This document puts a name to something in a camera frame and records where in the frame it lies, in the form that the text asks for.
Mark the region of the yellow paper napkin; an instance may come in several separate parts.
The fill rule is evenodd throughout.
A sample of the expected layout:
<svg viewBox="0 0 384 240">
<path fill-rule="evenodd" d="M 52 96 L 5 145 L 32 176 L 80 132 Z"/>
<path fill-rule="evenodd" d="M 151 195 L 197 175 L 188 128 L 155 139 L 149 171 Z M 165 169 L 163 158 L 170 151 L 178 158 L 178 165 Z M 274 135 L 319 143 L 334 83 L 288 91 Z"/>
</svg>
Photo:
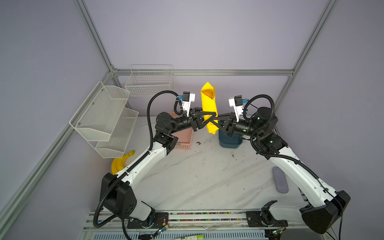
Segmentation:
<svg viewBox="0 0 384 240">
<path fill-rule="evenodd" d="M 207 82 L 201 89 L 202 109 L 204 112 L 215 112 L 218 115 L 216 105 L 216 88 Z M 209 122 L 206 125 L 208 133 L 215 135 L 219 128 Z"/>
</svg>

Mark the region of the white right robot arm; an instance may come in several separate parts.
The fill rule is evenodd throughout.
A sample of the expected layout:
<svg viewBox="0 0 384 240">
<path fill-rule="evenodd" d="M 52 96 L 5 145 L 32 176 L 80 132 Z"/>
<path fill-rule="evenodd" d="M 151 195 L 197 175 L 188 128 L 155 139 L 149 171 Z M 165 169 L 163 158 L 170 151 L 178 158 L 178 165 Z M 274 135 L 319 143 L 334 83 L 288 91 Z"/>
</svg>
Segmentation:
<svg viewBox="0 0 384 240">
<path fill-rule="evenodd" d="M 272 200 L 262 208 L 261 223 L 271 226 L 278 221 L 306 224 L 318 234 L 324 234 L 336 222 L 351 200 L 345 191 L 336 191 L 306 166 L 280 136 L 273 132 L 278 121 L 274 100 L 268 95 L 257 95 L 250 100 L 242 96 L 229 99 L 234 111 L 218 114 L 213 91 L 201 92 L 204 119 L 210 133 L 221 130 L 228 136 L 234 133 L 248 136 L 257 154 L 274 163 L 307 197 L 303 205 L 280 204 Z"/>
</svg>

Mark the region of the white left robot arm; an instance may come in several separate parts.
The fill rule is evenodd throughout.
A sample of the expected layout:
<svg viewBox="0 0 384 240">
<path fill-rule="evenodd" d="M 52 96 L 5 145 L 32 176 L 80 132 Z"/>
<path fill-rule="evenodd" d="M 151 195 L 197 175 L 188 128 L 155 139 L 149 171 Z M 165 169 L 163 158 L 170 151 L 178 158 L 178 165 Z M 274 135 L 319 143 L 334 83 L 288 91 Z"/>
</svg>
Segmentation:
<svg viewBox="0 0 384 240">
<path fill-rule="evenodd" d="M 121 221 L 134 219 L 150 227 L 155 220 L 155 209 L 144 202 L 139 202 L 134 189 L 141 179 L 165 158 L 176 146 L 178 138 L 174 135 L 183 130 L 194 131 L 203 129 L 214 123 L 218 116 L 216 97 L 210 94 L 208 100 L 202 101 L 202 107 L 191 108 L 192 93 L 184 92 L 182 96 L 176 92 L 166 90 L 155 94 L 149 101 L 147 111 L 151 111 L 154 100 L 160 95 L 176 96 L 174 108 L 178 115 L 174 118 L 167 112 L 157 115 L 156 125 L 153 127 L 151 119 L 147 118 L 150 145 L 132 163 L 115 174 L 106 174 L 102 179 L 101 197 L 94 213 L 93 226 L 101 228 L 110 221 L 118 218 Z"/>
</svg>

